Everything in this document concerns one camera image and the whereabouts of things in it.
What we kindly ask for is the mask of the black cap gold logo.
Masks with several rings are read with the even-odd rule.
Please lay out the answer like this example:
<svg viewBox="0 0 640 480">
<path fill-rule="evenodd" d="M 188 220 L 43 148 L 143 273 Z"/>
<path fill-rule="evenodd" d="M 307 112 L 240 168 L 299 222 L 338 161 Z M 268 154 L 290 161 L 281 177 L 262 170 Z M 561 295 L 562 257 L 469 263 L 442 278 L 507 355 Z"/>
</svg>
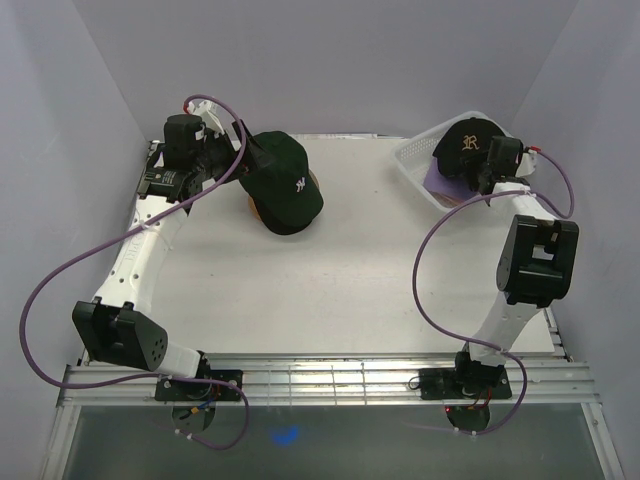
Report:
<svg viewBox="0 0 640 480">
<path fill-rule="evenodd" d="M 440 175 L 462 176 L 469 168 L 486 160 L 492 140 L 504 130 L 491 120 L 471 117 L 454 123 L 433 151 Z"/>
</svg>

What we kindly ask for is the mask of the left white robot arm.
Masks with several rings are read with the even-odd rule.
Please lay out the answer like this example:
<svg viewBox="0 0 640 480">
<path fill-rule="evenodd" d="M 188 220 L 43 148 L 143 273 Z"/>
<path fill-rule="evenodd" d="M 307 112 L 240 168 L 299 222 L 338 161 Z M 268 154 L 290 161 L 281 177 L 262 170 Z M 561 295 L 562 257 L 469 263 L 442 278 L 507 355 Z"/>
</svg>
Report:
<svg viewBox="0 0 640 480">
<path fill-rule="evenodd" d="M 79 301 L 72 321 L 90 360 L 177 378 L 190 399 L 205 397 L 212 376 L 201 352 L 170 341 L 152 320 L 152 299 L 164 260 L 207 181 L 228 183 L 268 164 L 244 122 L 232 127 L 246 142 L 237 151 L 226 133 L 192 114 L 170 116 L 141 175 L 131 225 L 93 300 Z"/>
</svg>

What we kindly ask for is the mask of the purple cap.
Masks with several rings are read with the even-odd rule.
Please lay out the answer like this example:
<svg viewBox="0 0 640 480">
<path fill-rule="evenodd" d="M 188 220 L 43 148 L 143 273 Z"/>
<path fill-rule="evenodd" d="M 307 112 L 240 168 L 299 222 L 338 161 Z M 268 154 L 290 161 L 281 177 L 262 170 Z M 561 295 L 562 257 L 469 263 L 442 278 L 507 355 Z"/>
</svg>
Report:
<svg viewBox="0 0 640 480">
<path fill-rule="evenodd" d="M 423 187 L 433 196 L 445 196 L 454 201 L 466 201 L 476 195 L 464 178 L 446 178 L 440 174 L 436 163 L 432 163 L 422 182 Z"/>
</svg>

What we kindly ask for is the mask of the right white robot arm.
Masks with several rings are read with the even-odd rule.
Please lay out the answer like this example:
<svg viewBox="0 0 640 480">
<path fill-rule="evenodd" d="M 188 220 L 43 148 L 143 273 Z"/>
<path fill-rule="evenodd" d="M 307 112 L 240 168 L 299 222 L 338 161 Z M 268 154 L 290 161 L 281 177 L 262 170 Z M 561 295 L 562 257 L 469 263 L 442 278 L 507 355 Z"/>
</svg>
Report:
<svg viewBox="0 0 640 480">
<path fill-rule="evenodd" d="M 492 138 L 477 170 L 478 192 L 509 221 L 496 270 L 498 294 L 479 330 L 456 355 L 451 382 L 464 397 L 487 396 L 506 385 L 506 355 L 529 321 L 568 293 L 579 227 L 542 205 L 517 169 L 522 142 Z"/>
</svg>

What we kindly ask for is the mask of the black NY baseball cap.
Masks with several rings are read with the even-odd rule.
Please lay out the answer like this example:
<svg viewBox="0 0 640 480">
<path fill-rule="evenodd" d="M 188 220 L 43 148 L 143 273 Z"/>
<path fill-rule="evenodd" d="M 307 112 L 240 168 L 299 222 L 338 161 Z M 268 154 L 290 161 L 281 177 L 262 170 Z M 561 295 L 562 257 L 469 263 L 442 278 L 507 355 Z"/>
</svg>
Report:
<svg viewBox="0 0 640 480">
<path fill-rule="evenodd" d="M 313 221 L 310 220 L 300 225 L 287 225 L 282 221 L 278 220 L 268 210 L 258 210 L 257 216 L 269 231 L 280 236 L 289 236 L 289 235 L 297 234 L 305 230 L 306 228 L 308 228 L 313 223 Z"/>
</svg>

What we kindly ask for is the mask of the dark green NY cap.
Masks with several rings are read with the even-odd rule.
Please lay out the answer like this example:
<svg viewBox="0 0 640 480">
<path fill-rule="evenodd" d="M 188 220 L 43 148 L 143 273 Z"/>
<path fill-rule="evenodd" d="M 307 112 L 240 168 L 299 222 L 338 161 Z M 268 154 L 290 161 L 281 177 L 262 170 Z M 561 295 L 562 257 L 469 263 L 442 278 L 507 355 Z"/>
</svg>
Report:
<svg viewBox="0 0 640 480">
<path fill-rule="evenodd" d="M 272 157 L 261 170 L 240 178 L 258 210 L 268 210 L 287 225 L 314 220 L 324 207 L 324 199 L 309 172 L 308 154 L 296 139 L 282 131 L 255 136 Z"/>
</svg>

